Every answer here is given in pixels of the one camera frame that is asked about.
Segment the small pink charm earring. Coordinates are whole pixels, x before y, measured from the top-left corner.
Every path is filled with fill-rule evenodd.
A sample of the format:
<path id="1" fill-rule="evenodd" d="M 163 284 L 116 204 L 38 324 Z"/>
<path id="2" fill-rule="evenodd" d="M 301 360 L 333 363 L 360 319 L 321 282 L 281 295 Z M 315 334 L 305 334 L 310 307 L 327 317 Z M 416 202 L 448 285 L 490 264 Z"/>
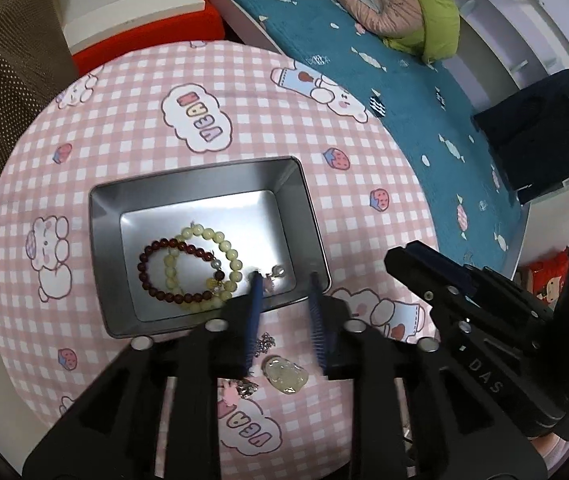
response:
<path id="1" fill-rule="evenodd" d="M 287 275 L 287 270 L 282 264 L 276 264 L 265 275 L 263 287 L 265 292 L 275 292 L 277 283 Z"/>

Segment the pale jade pendant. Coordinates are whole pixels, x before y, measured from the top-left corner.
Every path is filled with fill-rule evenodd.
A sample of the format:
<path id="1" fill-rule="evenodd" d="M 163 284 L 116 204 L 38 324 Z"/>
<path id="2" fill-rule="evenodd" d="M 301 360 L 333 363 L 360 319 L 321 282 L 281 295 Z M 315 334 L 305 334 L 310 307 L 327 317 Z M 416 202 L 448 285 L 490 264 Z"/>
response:
<path id="1" fill-rule="evenodd" d="M 262 372 L 267 381 L 284 394 L 298 393 L 309 381 L 305 368 L 282 356 L 266 356 Z"/>

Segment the silver chain jewelry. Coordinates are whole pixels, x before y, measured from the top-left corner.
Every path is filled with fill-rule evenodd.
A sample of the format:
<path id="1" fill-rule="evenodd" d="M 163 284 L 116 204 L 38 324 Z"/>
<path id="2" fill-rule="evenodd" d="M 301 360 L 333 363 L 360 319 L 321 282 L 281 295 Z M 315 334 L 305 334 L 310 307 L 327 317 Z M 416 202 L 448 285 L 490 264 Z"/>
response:
<path id="1" fill-rule="evenodd" d="M 276 347 L 276 339 L 270 333 L 263 333 L 256 340 L 255 355 L 267 354 L 271 348 Z"/>

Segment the pink charm keychain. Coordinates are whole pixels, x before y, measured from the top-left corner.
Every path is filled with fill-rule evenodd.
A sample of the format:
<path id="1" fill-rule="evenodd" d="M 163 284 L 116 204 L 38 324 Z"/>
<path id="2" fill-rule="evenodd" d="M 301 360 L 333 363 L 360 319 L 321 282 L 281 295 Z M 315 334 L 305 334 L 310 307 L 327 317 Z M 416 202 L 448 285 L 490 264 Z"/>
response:
<path id="1" fill-rule="evenodd" d="M 222 379 L 219 388 L 222 402 L 226 405 L 234 405 L 241 399 L 251 398 L 260 386 L 249 379 Z"/>

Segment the grey metal tin box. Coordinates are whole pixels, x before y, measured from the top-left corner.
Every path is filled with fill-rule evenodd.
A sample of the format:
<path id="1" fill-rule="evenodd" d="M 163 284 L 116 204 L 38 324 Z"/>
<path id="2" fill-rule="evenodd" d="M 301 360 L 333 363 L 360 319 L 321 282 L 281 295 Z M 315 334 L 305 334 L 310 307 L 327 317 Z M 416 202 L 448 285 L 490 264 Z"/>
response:
<path id="1" fill-rule="evenodd" d="M 287 275 L 263 308 L 275 310 L 309 296 L 309 275 L 321 287 L 331 278 L 321 226 L 312 203 L 309 172 L 294 157 L 240 160 L 182 168 L 95 186 L 89 193 L 92 268 L 106 331 L 113 338 L 188 330 L 203 314 L 154 299 L 151 286 L 166 289 L 169 252 L 156 250 L 147 263 L 144 248 L 196 228 L 190 245 L 212 254 L 206 262 L 182 254 L 173 267 L 181 292 L 204 292 L 215 271 L 229 273 L 227 249 L 242 263 L 234 296 L 246 294 L 250 275 L 282 264 Z"/>

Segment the teal bed sheet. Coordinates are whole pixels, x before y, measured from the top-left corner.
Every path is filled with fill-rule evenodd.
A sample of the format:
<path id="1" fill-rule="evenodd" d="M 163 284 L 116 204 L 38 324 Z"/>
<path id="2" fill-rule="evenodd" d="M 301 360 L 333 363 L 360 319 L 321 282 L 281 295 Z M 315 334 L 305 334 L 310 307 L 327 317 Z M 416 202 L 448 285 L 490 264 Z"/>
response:
<path id="1" fill-rule="evenodd" d="M 232 0 L 280 50 L 330 77 L 381 119 L 426 194 L 441 252 L 460 263 L 516 269 L 522 209 L 475 112 L 440 64 L 385 47 L 335 0 Z"/>

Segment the dark hanging jacket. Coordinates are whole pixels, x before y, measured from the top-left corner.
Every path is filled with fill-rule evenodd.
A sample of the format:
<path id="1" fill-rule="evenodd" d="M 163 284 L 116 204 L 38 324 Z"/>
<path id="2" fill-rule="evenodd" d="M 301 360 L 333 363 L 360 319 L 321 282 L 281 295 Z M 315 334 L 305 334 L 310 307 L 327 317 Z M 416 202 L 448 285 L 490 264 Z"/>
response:
<path id="1" fill-rule="evenodd" d="M 569 179 L 569 68 L 473 116 L 521 204 Z"/>

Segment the pink checked tablecloth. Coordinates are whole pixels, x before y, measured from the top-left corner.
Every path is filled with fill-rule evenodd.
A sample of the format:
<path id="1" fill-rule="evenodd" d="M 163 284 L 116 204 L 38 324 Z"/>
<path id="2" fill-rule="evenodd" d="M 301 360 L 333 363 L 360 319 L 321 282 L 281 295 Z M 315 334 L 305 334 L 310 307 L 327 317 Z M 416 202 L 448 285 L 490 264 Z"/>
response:
<path id="1" fill-rule="evenodd" d="M 238 162 L 301 162 L 331 283 L 357 313 L 388 310 L 393 335 L 433 332 L 425 306 L 385 275 L 411 240 L 437 241 L 425 194 L 395 140 L 361 99 L 317 103 L 275 84 L 290 58 L 228 41 L 129 53 L 77 81 L 15 145 L 0 177 L 0 354 L 16 393 L 56 422 L 122 348 L 101 321 L 89 255 L 89 193 L 102 183 L 208 165 L 222 203 L 166 207 L 165 236 L 189 223 L 222 232 L 245 270 L 274 265 L 256 237 L 256 197 L 239 196 Z M 241 247 L 244 236 L 253 237 Z"/>

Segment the pink quilted jacket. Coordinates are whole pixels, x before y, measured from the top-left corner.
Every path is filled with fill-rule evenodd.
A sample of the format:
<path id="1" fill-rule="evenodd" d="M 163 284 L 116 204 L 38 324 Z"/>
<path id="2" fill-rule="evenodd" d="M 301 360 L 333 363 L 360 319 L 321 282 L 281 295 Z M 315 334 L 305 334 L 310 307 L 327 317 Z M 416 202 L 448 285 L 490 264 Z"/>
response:
<path id="1" fill-rule="evenodd" d="M 399 39 L 423 28 L 421 6 L 418 0 L 380 0 L 376 11 L 362 0 L 337 0 L 356 22 L 368 32 Z"/>

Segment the red storage bench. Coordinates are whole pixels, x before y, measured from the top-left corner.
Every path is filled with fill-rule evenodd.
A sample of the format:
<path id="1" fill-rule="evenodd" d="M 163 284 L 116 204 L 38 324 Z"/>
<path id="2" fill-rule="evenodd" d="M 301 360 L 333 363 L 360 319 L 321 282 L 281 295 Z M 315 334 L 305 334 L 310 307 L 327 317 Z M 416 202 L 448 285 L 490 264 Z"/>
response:
<path id="1" fill-rule="evenodd" d="M 223 40 L 226 32 L 222 15 L 211 0 L 203 1 L 202 11 L 162 18 L 136 26 L 75 53 L 73 61 L 79 76 L 84 76 L 95 68 L 132 51 L 174 42 Z"/>

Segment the white board on bench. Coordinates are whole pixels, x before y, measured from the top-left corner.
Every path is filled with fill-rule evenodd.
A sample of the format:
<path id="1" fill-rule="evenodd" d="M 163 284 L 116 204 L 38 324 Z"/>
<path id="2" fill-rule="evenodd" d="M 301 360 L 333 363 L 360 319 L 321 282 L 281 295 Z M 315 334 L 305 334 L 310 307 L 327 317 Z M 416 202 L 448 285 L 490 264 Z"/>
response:
<path id="1" fill-rule="evenodd" d="M 65 24 L 63 33 L 75 54 L 126 30 L 204 8 L 204 0 L 118 0 Z"/>

